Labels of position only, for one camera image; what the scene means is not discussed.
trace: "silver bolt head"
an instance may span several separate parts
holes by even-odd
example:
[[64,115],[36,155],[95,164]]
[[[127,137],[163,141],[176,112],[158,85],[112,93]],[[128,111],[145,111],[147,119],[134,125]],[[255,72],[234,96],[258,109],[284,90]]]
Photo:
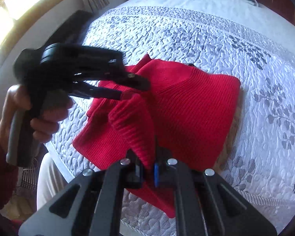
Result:
[[174,158],[170,158],[167,160],[168,165],[176,165],[178,161]]
[[120,160],[121,165],[128,165],[130,163],[131,163],[131,161],[128,158],[124,158],[124,159]]
[[205,174],[207,176],[213,176],[215,174],[214,170],[213,169],[206,169],[205,170]]
[[91,176],[92,175],[93,170],[91,169],[85,169],[82,171],[83,176]]

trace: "white pants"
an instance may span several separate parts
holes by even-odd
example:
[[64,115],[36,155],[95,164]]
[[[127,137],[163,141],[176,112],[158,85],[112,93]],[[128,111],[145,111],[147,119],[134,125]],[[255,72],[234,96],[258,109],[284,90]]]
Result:
[[37,210],[50,201],[67,184],[50,154],[45,154],[38,174]]

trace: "white quilted bedspread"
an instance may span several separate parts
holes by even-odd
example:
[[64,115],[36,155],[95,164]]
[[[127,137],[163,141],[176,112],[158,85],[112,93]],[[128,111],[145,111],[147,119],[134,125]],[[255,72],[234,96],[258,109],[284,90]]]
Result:
[[[235,22],[186,9],[122,7],[95,20],[84,45],[120,50],[126,64],[146,53],[234,75],[241,94],[215,169],[280,232],[295,214],[295,56]],[[52,145],[73,176],[97,168],[72,146],[90,100],[74,98]],[[122,222],[142,235],[175,235],[175,219],[124,195]]]

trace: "human hand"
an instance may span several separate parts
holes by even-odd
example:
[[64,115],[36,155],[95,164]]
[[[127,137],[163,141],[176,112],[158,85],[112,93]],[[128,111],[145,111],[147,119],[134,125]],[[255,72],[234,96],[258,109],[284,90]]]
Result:
[[[33,137],[41,143],[49,142],[52,134],[59,129],[58,122],[68,117],[68,109],[72,107],[72,104],[70,99],[67,107],[46,110],[39,118],[32,119],[30,124],[35,130]],[[9,88],[6,94],[0,121],[0,146],[4,152],[8,150],[10,127],[14,113],[20,108],[31,109],[30,97],[24,86],[14,85]]]

